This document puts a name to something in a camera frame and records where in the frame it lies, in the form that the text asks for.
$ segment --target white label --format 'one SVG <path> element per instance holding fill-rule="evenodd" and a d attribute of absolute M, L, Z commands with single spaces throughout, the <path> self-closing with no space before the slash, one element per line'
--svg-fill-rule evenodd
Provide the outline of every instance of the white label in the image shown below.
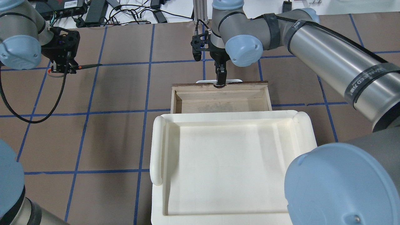
<path fill-rule="evenodd" d="M 72 8 L 77 6 L 78 6 L 78 1 L 70 1 L 64 4 L 64 8 Z"/>

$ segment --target blue joint cap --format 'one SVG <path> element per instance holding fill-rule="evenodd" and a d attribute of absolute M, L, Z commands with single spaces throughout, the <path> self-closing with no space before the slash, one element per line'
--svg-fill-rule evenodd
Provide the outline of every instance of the blue joint cap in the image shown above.
<path fill-rule="evenodd" d="M 284 191 L 293 225 L 400 224 L 393 180 L 353 145 L 322 145 L 297 157 L 286 171 Z"/>
<path fill-rule="evenodd" d="M 244 6 L 244 0 L 213 0 L 212 7 L 218 10 L 234 10 Z"/>
<path fill-rule="evenodd" d="M 261 41 L 247 34 L 230 38 L 225 44 L 225 50 L 232 63 L 240 67 L 249 66 L 257 62 L 263 52 Z"/>
<path fill-rule="evenodd" d="M 308 15 L 311 17 L 311 19 L 316 22 L 316 23 L 320 23 L 320 17 L 319 15 L 317 15 L 317 12 L 313 9 L 313 8 L 298 8 L 295 10 L 303 10 L 306 13 L 308 13 Z"/>
<path fill-rule="evenodd" d="M 24 170 L 16 154 L 0 139 L 0 218 L 18 201 L 24 189 Z"/>
<path fill-rule="evenodd" d="M 24 0 L 0 0 L 0 12 L 10 10 L 22 4 Z"/>
<path fill-rule="evenodd" d="M 41 60 L 39 41 L 28 35 L 15 35 L 0 44 L 0 61 L 16 70 L 37 67 Z"/>

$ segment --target white floor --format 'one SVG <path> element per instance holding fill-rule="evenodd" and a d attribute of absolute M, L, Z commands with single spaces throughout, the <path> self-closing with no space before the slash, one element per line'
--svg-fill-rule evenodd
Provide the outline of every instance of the white floor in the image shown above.
<path fill-rule="evenodd" d="M 146 0 L 120 0 L 122 4 L 137 4 L 142 5 Z M 212 1 L 207 0 L 208 17 L 212 18 Z M 332 14 L 348 14 L 348 13 L 369 13 L 369 12 L 395 12 L 400 11 L 400 0 L 321 0 L 321 3 L 310 4 L 314 0 L 292 0 L 293 9 L 310 7 L 316 10 L 318 15 L 332 15 Z M 265 13 L 280 13 L 282 10 L 283 0 L 245 0 L 244 11 L 249 18 L 257 17 Z M 170 0 L 161 7 L 162 10 L 190 17 L 193 10 L 192 0 Z M 106 17 L 112 7 L 108 7 Z M 179 18 L 164 14 L 168 22 L 185 22 L 189 19 Z M 132 17 L 125 14 L 117 16 L 120 22 L 132 21 Z M 151 12 L 144 12 L 143 19 L 156 23 Z M 56 26 L 64 28 L 76 28 L 75 22 L 71 18 L 63 18 L 56 23 Z"/>

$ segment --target wooden box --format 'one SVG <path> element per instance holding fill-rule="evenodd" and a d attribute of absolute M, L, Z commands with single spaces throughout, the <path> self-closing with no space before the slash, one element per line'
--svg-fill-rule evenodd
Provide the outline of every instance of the wooden box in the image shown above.
<path fill-rule="evenodd" d="M 271 111 L 268 81 L 213 84 L 174 84 L 171 113 Z"/>

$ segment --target metal post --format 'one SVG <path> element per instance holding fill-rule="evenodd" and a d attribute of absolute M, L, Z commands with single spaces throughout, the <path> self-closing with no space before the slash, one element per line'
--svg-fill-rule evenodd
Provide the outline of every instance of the metal post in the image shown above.
<path fill-rule="evenodd" d="M 207 15 L 207 0 L 193 0 L 193 12 L 194 12 L 194 24 L 197 20 L 203 20 L 204 23 L 208 24 Z"/>

